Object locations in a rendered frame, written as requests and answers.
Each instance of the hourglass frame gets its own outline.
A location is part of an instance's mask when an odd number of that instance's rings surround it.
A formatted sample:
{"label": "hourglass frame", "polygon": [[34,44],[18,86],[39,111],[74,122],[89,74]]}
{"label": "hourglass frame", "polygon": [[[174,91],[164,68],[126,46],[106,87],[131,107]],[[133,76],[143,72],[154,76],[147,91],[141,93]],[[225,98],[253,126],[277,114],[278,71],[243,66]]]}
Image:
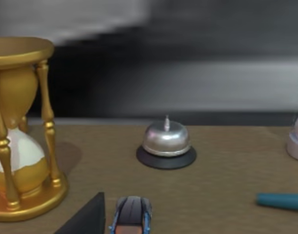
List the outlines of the hourglass frame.
{"label": "hourglass frame", "polygon": [[[41,117],[44,123],[44,134],[49,152],[46,160],[49,170],[47,179],[36,191],[20,193],[16,187],[11,169],[11,148],[9,146],[8,129],[4,116],[0,111],[0,164],[3,168],[5,181],[5,192],[0,192],[0,221],[22,221],[41,215],[58,206],[68,191],[66,177],[60,171],[56,159],[54,113],[50,104],[47,84],[47,60],[52,56],[53,52],[53,43],[45,39],[0,38],[0,72],[22,66],[31,66],[32,70],[33,67],[35,68],[34,72],[41,91]],[[26,115],[22,116],[17,127],[22,132],[27,133]]]}

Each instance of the teal marker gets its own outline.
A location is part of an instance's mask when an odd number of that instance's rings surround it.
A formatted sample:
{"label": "teal marker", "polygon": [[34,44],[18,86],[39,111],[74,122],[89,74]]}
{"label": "teal marker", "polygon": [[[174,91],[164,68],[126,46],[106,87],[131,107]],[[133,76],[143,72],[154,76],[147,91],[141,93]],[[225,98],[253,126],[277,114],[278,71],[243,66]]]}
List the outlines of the teal marker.
{"label": "teal marker", "polygon": [[257,204],[298,211],[298,194],[257,194]]}

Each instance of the black bell base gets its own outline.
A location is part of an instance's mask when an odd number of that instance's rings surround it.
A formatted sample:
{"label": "black bell base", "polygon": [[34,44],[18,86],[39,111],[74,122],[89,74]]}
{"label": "black bell base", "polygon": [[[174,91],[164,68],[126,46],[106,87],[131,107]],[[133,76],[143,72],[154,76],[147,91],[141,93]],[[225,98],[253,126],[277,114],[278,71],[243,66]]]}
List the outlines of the black bell base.
{"label": "black bell base", "polygon": [[137,149],[137,159],[142,164],[161,170],[174,170],[187,167],[192,164],[196,158],[197,152],[193,147],[185,154],[175,157],[155,156],[145,151],[142,146]]}

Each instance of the hourglass base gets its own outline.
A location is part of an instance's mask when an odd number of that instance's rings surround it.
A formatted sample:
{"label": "hourglass base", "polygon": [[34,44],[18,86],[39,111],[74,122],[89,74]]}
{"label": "hourglass base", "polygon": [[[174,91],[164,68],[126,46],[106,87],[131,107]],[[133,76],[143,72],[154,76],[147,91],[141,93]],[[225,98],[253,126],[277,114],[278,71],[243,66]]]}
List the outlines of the hourglass base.
{"label": "hourglass base", "polygon": [[21,198],[20,208],[7,209],[7,201],[0,194],[0,222],[16,222],[34,218],[58,206],[65,198],[68,183],[65,175],[61,175],[60,185],[54,186],[51,180],[46,180],[39,191]]}

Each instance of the silver bell dome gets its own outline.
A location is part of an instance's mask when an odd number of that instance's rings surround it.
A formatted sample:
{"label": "silver bell dome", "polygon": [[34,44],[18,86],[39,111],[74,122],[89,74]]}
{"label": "silver bell dome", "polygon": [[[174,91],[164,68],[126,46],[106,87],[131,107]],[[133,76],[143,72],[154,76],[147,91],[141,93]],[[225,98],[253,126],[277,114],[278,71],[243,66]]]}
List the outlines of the silver bell dome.
{"label": "silver bell dome", "polygon": [[191,148],[188,130],[180,123],[165,121],[151,124],[144,134],[142,147],[156,156],[173,157],[189,151]]}

